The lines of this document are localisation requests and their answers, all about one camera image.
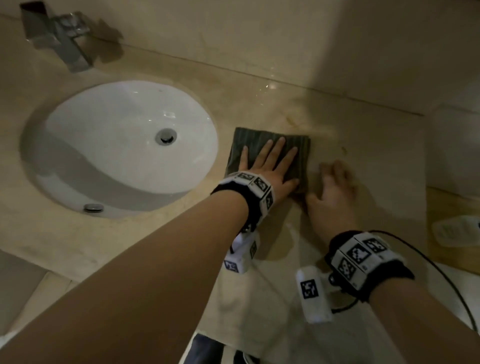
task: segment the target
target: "beige countertop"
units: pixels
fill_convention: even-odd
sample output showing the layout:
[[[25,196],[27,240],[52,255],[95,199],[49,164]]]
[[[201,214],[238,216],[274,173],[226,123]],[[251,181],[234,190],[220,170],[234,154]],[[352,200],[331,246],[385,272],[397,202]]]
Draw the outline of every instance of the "beige countertop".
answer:
[[[388,230],[425,246],[419,116],[95,39],[83,44],[87,54],[96,56],[95,68],[71,74],[52,51],[35,50],[24,40],[19,21],[0,17],[0,35],[0,249],[8,253],[83,280],[207,196],[223,176],[237,126],[310,135],[312,185],[320,161],[343,159],[359,181],[364,227]],[[164,82],[187,91],[212,116],[218,155],[204,181],[173,204],[134,217],[95,218],[60,206],[29,182],[19,140],[26,122],[46,105],[119,79]],[[304,322],[294,274],[321,255],[308,243],[314,236],[301,210],[284,203],[265,220],[260,234],[260,259],[253,269],[243,276],[220,271],[199,329],[275,363],[305,362],[304,355],[317,363],[322,358],[345,362],[353,352],[377,360],[383,346],[369,348],[363,341],[386,339],[371,330],[378,323],[366,306],[355,309],[361,315],[352,310],[325,327]],[[423,263],[392,245],[421,278]]]

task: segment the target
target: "hand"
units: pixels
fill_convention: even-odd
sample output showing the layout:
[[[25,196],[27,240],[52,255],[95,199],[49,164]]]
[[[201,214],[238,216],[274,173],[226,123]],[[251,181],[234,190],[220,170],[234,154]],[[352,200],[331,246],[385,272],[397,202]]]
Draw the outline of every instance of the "hand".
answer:
[[[333,164],[322,163],[323,191],[306,197],[308,216],[313,230],[325,243],[348,230],[360,230],[353,209],[356,188],[352,186],[352,175],[339,160]]]
[[[287,173],[287,170],[297,154],[297,147],[290,149],[287,155],[275,168],[276,161],[278,160],[278,156],[280,155],[284,145],[285,138],[281,137],[272,149],[273,140],[270,139],[260,151],[250,170],[248,169],[247,146],[243,147],[240,157],[239,171],[249,170],[252,173],[261,174],[264,178],[266,178],[274,190],[275,204],[284,200],[291,192],[295,190],[295,188],[297,188],[300,183],[299,179],[286,181],[285,183],[283,182],[283,177],[285,176],[285,173]]]

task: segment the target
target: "faucet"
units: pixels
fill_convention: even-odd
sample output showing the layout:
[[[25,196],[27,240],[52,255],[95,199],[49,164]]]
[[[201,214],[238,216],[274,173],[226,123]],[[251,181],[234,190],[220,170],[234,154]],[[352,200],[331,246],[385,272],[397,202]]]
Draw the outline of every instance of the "faucet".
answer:
[[[91,59],[74,41],[90,32],[79,12],[50,17],[43,1],[20,4],[26,39],[36,49],[51,48],[72,73],[88,70]]]

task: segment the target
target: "sink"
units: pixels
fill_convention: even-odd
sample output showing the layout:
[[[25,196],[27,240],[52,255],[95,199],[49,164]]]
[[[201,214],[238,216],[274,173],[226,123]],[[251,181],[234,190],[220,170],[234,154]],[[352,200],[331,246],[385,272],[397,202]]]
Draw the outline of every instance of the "sink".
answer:
[[[215,126],[197,101],[147,81],[89,88],[29,124],[21,154],[30,180],[92,216],[172,203],[205,178],[218,150]]]

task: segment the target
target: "forearm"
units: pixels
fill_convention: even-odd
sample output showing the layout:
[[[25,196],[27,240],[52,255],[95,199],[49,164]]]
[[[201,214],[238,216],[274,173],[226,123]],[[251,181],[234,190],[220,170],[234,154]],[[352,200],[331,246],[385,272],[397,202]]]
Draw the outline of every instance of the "forearm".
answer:
[[[240,194],[213,194],[57,301],[0,362],[177,363],[247,215]]]
[[[478,362],[478,334],[416,282],[389,279],[373,290],[370,304],[409,364]]]

